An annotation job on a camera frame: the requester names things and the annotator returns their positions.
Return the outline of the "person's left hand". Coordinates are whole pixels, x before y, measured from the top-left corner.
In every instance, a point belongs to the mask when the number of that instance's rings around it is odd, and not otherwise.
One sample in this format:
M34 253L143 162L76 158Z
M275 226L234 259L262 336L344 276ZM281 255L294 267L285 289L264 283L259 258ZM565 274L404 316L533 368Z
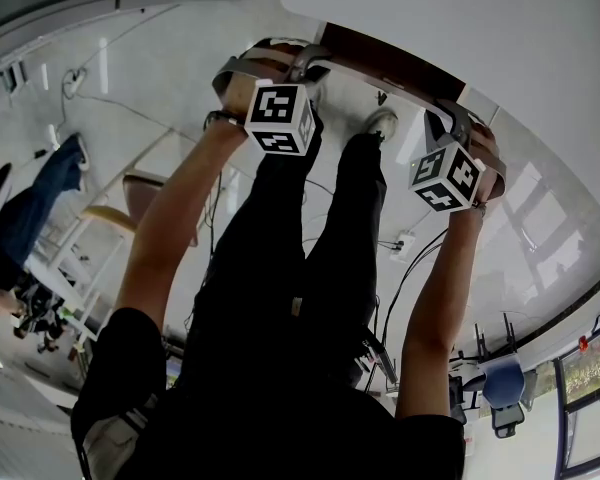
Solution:
M256 81L257 79L251 76L234 73L225 92L223 110L244 120L249 111Z

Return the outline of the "person's right hand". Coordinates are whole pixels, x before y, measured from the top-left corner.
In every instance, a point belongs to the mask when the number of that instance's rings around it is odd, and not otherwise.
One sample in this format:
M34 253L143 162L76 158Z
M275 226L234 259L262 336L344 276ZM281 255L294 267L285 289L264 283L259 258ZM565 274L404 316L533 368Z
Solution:
M506 187L506 166L499 158L499 148L489 128L477 122L472 123L469 153L485 166L476 191L476 200L487 203L502 196Z

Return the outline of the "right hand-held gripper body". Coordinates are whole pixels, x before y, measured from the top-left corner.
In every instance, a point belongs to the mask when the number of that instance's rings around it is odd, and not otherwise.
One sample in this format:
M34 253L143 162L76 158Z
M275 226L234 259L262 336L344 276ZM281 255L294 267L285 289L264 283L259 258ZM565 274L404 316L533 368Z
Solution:
M409 190L433 211L451 213L483 204L476 191L485 166L470 155L469 144L470 139L452 141L411 161Z

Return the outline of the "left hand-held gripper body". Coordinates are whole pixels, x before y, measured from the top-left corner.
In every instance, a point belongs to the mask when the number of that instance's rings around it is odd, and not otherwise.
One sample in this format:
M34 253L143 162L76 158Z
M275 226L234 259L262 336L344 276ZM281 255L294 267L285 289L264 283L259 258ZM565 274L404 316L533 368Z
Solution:
M266 154L304 156L315 133L311 99L319 85L291 81L290 68L300 50L314 44L305 40L270 37L242 54L230 57L212 80L221 104L234 73L256 78L249 111L244 120L222 109L213 120L224 120L242 129Z

